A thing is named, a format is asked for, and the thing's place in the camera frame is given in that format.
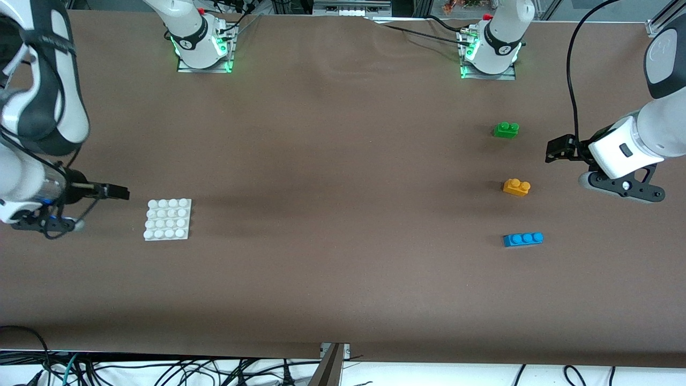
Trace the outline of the white box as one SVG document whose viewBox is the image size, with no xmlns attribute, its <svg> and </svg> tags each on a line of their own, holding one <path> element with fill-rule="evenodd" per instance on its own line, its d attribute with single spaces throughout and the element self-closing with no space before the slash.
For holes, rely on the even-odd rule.
<svg viewBox="0 0 686 386">
<path fill-rule="evenodd" d="M 312 0 L 314 16 L 391 17 L 391 0 Z"/>
</svg>

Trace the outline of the aluminium frame profile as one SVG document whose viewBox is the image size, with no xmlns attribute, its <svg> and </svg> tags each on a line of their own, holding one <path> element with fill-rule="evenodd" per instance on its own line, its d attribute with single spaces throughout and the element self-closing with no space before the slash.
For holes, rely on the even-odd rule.
<svg viewBox="0 0 686 386">
<path fill-rule="evenodd" d="M 645 22 L 645 30 L 649 37 L 655 37 L 669 22 L 686 12 L 686 0 L 669 0 L 652 19 Z"/>
</svg>

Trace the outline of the dark metal post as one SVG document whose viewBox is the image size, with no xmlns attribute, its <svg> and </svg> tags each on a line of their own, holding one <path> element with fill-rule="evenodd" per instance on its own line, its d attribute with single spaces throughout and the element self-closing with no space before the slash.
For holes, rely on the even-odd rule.
<svg viewBox="0 0 686 386">
<path fill-rule="evenodd" d="M 307 386 L 340 386 L 345 360 L 340 343 L 335 343 L 321 359 Z"/>
</svg>

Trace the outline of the table cover sheet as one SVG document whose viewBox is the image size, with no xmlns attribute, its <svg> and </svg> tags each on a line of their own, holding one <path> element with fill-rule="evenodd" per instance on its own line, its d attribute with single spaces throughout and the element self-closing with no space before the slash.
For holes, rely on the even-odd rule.
<svg viewBox="0 0 686 386">
<path fill-rule="evenodd" d="M 355 17 L 250 17 L 224 74 L 178 73 L 153 12 L 69 17 L 74 166 L 131 198 L 59 240 L 0 225 L 0 325 L 53 350 L 686 367 L 686 157 L 657 204 L 544 161 L 573 129 L 573 24 L 530 25 L 516 80 L 486 81 Z M 147 202 L 174 198 L 189 238 L 145 241 Z"/>
</svg>

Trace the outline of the blue three-stud block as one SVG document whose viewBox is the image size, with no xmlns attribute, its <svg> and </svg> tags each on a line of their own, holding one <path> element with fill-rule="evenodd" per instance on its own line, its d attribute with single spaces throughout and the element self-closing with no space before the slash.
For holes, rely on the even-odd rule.
<svg viewBox="0 0 686 386">
<path fill-rule="evenodd" d="M 503 236 L 503 244 L 506 248 L 523 248 L 542 244 L 544 239 L 541 232 L 508 234 Z"/>
</svg>

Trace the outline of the orange objects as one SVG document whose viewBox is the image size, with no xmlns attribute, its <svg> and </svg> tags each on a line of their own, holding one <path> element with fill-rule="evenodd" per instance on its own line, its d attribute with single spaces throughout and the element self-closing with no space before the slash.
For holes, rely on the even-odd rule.
<svg viewBox="0 0 686 386">
<path fill-rule="evenodd" d="M 444 0 L 442 10 L 445 15 L 454 12 L 489 6 L 490 0 Z"/>
</svg>

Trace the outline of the white studded base plate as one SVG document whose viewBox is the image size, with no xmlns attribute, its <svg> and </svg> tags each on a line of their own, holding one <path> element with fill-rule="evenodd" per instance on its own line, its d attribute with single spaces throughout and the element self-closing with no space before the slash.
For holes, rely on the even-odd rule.
<svg viewBox="0 0 686 386">
<path fill-rule="evenodd" d="M 152 199 L 147 202 L 145 241 L 186 240 L 190 234 L 190 198 Z"/>
</svg>

